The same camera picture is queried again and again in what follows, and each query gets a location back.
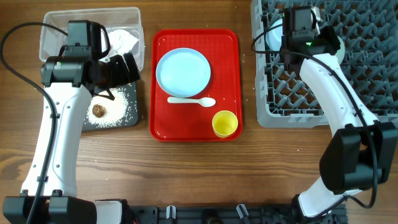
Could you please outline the brown food lump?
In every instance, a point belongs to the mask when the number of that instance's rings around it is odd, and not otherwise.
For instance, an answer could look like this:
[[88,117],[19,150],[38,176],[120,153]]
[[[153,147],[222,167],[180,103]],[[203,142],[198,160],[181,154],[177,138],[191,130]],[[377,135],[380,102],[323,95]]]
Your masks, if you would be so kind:
[[106,108],[102,105],[95,104],[91,110],[92,114],[97,118],[101,118],[106,114]]

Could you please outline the white rice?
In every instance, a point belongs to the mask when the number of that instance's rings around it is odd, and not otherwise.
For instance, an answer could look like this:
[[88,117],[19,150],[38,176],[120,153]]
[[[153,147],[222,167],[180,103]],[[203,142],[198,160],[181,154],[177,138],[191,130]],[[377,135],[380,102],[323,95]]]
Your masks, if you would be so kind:
[[[95,128],[113,128],[121,124],[129,107],[125,90],[123,87],[112,88],[111,93],[115,97],[114,100],[100,96],[93,97],[86,113],[84,125],[93,125]],[[93,108],[96,105],[105,110],[101,117],[93,114]]]

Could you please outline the light blue bowl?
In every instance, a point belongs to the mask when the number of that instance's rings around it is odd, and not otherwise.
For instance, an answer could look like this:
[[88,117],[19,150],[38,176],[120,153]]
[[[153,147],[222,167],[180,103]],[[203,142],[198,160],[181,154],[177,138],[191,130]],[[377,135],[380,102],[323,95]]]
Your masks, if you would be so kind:
[[279,51],[282,45],[282,19],[271,25],[266,34],[266,43],[272,51]]

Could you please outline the green bowl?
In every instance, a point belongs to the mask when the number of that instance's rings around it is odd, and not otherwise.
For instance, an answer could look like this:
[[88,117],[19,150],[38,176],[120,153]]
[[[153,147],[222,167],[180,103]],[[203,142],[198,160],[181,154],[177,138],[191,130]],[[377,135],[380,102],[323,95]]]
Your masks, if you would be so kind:
[[345,53],[346,53],[346,48],[345,48],[345,43],[343,42],[342,38],[338,36],[338,40],[340,42],[340,49],[336,51],[335,56],[337,57],[338,63],[341,65],[341,63],[344,60]]

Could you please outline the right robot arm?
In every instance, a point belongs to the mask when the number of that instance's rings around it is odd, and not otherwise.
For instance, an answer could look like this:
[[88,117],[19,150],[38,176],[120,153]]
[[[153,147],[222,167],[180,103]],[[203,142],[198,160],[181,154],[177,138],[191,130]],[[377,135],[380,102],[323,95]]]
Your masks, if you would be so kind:
[[328,217],[389,178],[397,146],[397,32],[380,2],[256,1],[256,108],[265,128],[327,124],[320,177],[291,205],[296,222]]

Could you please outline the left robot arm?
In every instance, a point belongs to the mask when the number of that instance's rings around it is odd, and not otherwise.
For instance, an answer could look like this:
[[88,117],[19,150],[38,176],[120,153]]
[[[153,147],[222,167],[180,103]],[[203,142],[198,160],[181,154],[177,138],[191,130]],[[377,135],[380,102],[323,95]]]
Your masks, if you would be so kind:
[[4,199],[10,223],[137,223],[125,199],[95,202],[76,196],[76,160],[83,123],[95,96],[113,99],[112,89],[140,79],[132,54],[115,55],[105,27],[70,21],[67,45],[42,65],[37,90],[43,117],[32,165],[18,196]]

